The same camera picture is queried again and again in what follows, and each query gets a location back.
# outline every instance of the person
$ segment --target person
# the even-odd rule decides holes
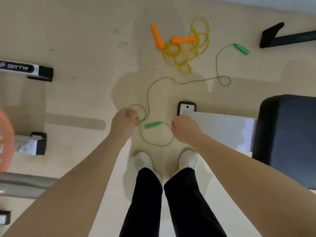
[[[87,237],[116,158],[138,121],[135,110],[121,109],[105,140],[35,200],[3,237]],[[164,185],[176,236],[226,236],[199,192],[194,171],[197,153],[262,236],[316,236],[314,193],[215,141],[190,117],[175,117],[172,132],[196,151],[181,155],[178,172]],[[135,167],[136,186],[120,236],[158,236],[159,175],[144,152],[136,156]]]

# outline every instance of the jump rope cord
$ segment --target jump rope cord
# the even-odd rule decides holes
[[[163,146],[168,146],[168,145],[170,145],[170,144],[172,143],[173,139],[174,139],[174,135],[172,135],[172,139],[171,139],[171,141],[170,141],[168,144],[165,144],[165,145],[158,145],[158,144],[154,144],[154,143],[148,142],[148,141],[145,140],[144,137],[143,137],[142,128],[141,128],[141,126],[140,126],[140,123],[142,123],[143,121],[145,121],[145,120],[147,120],[147,119],[149,118],[150,106],[149,106],[148,95],[149,95],[149,91],[150,91],[151,87],[152,87],[154,84],[156,84],[158,81],[162,80],[162,79],[170,79],[170,80],[172,80],[173,82],[175,82],[175,83],[177,83],[177,84],[179,84],[179,85],[185,85],[185,84],[189,84],[189,83],[193,83],[193,82],[201,82],[201,81],[208,81],[208,80],[212,80],[212,79],[218,79],[219,83],[220,83],[223,87],[228,87],[228,86],[231,84],[231,78],[230,78],[229,76],[226,76],[226,75],[219,75],[219,74],[218,74],[217,58],[218,58],[219,54],[220,54],[223,50],[225,50],[227,47],[229,47],[229,46],[231,46],[231,45],[233,45],[233,43],[227,45],[226,47],[223,47],[223,48],[218,52],[218,54],[217,54],[217,56],[216,56],[215,64],[216,64],[217,77],[212,77],[212,78],[208,78],[208,79],[201,79],[201,80],[191,80],[191,81],[187,81],[187,82],[180,83],[180,82],[176,81],[175,79],[173,79],[172,77],[165,76],[165,77],[162,77],[162,78],[160,78],[160,79],[154,81],[154,82],[149,86],[149,88],[148,88],[148,90],[147,90],[146,98],[147,98],[147,109],[148,109],[148,112],[147,112],[146,109],[145,109],[142,105],[140,105],[140,104],[132,104],[132,105],[129,106],[129,107],[132,107],[132,106],[135,106],[135,105],[136,105],[136,106],[141,107],[141,108],[145,111],[145,117],[139,121],[140,136],[142,137],[142,139],[144,140],[144,142],[146,142],[146,143],[148,143],[148,144],[151,144],[151,145],[154,145],[154,146],[161,146],[161,147],[163,147]],[[228,80],[228,83],[227,83],[227,84],[224,84],[224,83],[221,81],[222,78],[227,79],[227,80]],[[170,125],[168,125],[166,122],[162,122],[162,123],[164,123],[165,125],[167,125],[167,126],[170,128],[170,130],[171,130],[171,126],[170,126]]]

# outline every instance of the jump rope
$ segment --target jump rope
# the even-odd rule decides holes
[[[206,29],[206,32],[197,32],[195,29],[194,29],[194,24],[196,23],[197,20],[200,20],[202,21],[202,23],[205,25],[205,29]],[[162,55],[163,55],[163,58],[164,60],[172,65],[172,66],[175,66],[175,67],[178,67],[179,68],[179,71],[181,74],[184,74],[184,75],[187,75],[187,74],[190,74],[191,73],[191,67],[190,65],[188,64],[188,61],[191,61],[193,59],[195,59],[197,56],[203,54],[206,49],[208,48],[209,46],[209,43],[210,43],[210,40],[209,40],[209,32],[210,32],[210,28],[209,28],[209,25],[207,23],[207,21],[202,18],[202,17],[196,17],[193,19],[192,23],[191,23],[191,31],[189,32],[189,36],[190,37],[196,37],[196,41],[194,42],[190,42],[189,43],[189,48],[188,49],[183,49],[181,48],[180,44],[179,43],[172,43],[172,40],[170,40],[170,42],[168,42],[166,45],[164,45],[164,47],[162,47]],[[200,44],[200,36],[204,36],[204,41],[202,44]],[[176,51],[172,51],[171,50],[171,46],[175,46],[177,48]],[[221,84],[223,87],[229,87],[230,84],[231,84],[231,78],[229,76],[226,76],[226,75],[219,75],[218,73],[218,67],[217,67],[217,59],[218,59],[218,56],[219,54],[227,49],[228,47],[230,46],[233,46],[235,47],[237,50],[239,50],[241,53],[243,53],[244,55],[248,55],[249,54],[249,51],[244,48],[243,46],[237,44],[237,43],[232,43],[232,44],[229,44],[225,47],[223,47],[219,52],[218,54],[216,55],[216,59],[215,59],[215,67],[216,67],[216,74],[217,76],[216,77],[212,77],[212,78],[208,78],[208,79],[200,79],[200,80],[191,80],[191,81],[187,81],[187,82],[178,82],[176,81],[175,79],[173,79],[172,77],[169,77],[169,76],[165,76],[165,77],[162,77],[162,78],[159,78],[158,80],[154,81],[148,88],[147,90],[147,95],[146,95],[146,99],[147,99],[147,109],[148,111],[146,111],[146,109],[140,105],[140,104],[132,104],[130,105],[129,107],[133,107],[133,106],[139,106],[141,107],[144,112],[145,112],[145,117],[143,119],[141,119],[138,123],[139,123],[139,131],[140,131],[140,136],[141,138],[144,140],[144,142],[148,143],[148,144],[151,144],[151,145],[154,145],[154,146],[161,146],[161,147],[164,147],[164,146],[168,146],[170,145],[172,142],[173,142],[173,139],[174,139],[174,135],[172,135],[172,139],[165,145],[158,145],[158,144],[155,144],[155,143],[151,143],[151,142],[148,142],[144,137],[143,137],[143,134],[142,134],[142,128],[141,128],[141,123],[146,121],[148,118],[149,118],[149,115],[150,115],[150,106],[149,106],[149,99],[148,99],[148,96],[149,96],[149,91],[151,89],[151,87],[156,84],[157,82],[159,82],[160,80],[163,80],[163,79],[170,79],[172,80],[173,82],[179,84],[179,85],[186,85],[186,84],[189,84],[189,83],[194,83],[194,82],[202,82],[202,81],[208,81],[208,80],[212,80],[212,79],[218,79],[219,81],[219,84]],[[184,56],[185,57],[185,60],[184,61],[181,61],[179,62],[178,59],[179,59],[179,56]],[[183,67],[184,66],[187,66],[188,68],[188,71],[187,72],[183,72]],[[222,80],[223,79],[226,79],[227,80],[227,84],[223,83]],[[148,128],[151,128],[151,127],[154,127],[154,126],[158,126],[160,124],[165,124],[166,126],[168,126],[171,130],[171,126],[168,125],[166,122],[155,122],[155,123],[152,123],[152,124],[148,124],[148,125],[145,125],[145,128],[148,129]]]

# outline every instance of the leg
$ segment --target leg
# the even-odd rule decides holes
[[[138,175],[132,203],[119,236],[158,237],[162,186],[146,153],[138,154],[135,167]]]
[[[197,156],[185,151],[178,172],[164,186],[176,236],[226,236],[200,193],[194,170]]]

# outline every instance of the floor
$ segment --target floor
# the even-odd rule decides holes
[[[155,24],[166,42],[171,36],[186,36],[195,16],[207,19],[210,46],[191,62],[192,74],[183,76],[164,62],[149,26]],[[0,73],[0,106],[16,133],[48,135],[45,156],[15,155],[10,172],[61,177],[107,136],[118,109],[146,105],[153,81],[163,76],[183,82],[215,77],[216,54],[230,43],[251,51],[243,56],[231,49],[219,57],[220,75],[232,77],[230,87],[217,81],[179,86],[163,80],[150,93],[148,123],[170,123],[181,100],[195,102],[200,112],[256,117],[266,97],[316,96],[314,43],[259,49],[266,28],[283,21],[279,35],[312,31],[316,16],[211,0],[1,0],[0,19],[6,20],[1,25],[0,58],[55,71],[52,83]],[[153,128],[144,137],[163,144],[171,133]],[[118,157],[89,236],[104,231],[118,236],[136,178],[129,155],[147,152],[167,180],[184,148],[177,140],[167,147],[151,146],[136,131]],[[228,236],[260,236],[203,162],[197,177]],[[12,210],[13,221],[31,203],[0,198],[1,209]],[[164,198],[161,236],[174,236],[168,211]]]

